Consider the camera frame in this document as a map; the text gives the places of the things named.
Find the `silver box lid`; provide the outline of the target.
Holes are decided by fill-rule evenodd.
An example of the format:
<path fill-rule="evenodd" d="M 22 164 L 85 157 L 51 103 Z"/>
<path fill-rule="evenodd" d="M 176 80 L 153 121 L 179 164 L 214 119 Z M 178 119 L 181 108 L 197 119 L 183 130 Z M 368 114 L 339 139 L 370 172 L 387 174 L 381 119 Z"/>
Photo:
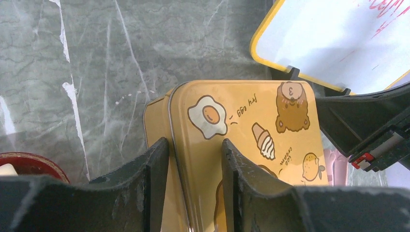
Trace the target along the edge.
<path fill-rule="evenodd" d="M 222 141 L 297 186 L 328 185 L 315 95 L 304 81 L 191 81 L 167 93 L 190 232 L 224 232 Z"/>

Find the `pink metal tweezers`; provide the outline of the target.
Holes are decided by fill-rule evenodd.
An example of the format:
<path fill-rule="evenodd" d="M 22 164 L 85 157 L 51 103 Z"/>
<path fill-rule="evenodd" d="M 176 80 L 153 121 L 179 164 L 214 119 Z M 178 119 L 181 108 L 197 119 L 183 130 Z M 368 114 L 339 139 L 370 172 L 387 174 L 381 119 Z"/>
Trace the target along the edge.
<path fill-rule="evenodd" d="M 323 153 L 329 185 L 346 186 L 348 183 L 348 159 L 336 149 L 325 149 Z"/>

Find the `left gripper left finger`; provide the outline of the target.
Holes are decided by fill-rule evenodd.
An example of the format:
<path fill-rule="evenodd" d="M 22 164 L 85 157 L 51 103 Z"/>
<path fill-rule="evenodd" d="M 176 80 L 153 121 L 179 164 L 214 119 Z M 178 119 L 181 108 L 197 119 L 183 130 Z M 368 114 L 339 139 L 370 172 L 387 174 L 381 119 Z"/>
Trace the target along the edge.
<path fill-rule="evenodd" d="M 148 150 L 85 185 L 47 175 L 0 179 L 3 232 L 150 232 L 147 227 Z"/>

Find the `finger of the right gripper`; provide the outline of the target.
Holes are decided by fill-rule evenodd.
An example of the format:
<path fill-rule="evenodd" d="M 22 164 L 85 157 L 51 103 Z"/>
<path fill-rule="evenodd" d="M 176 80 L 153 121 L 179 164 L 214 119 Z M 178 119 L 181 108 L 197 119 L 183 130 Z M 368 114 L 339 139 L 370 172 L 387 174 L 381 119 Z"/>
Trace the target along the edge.
<path fill-rule="evenodd" d="M 410 167 L 410 84 L 385 91 L 316 98 L 321 131 L 366 172 Z"/>

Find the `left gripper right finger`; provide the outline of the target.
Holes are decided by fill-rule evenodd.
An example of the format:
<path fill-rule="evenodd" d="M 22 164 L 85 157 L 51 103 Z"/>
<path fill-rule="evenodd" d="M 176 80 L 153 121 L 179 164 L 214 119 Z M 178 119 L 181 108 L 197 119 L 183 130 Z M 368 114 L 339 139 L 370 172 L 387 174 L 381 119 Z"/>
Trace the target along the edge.
<path fill-rule="evenodd" d="M 407 232 L 410 192 L 403 188 L 292 186 L 222 142 L 229 232 Z"/>

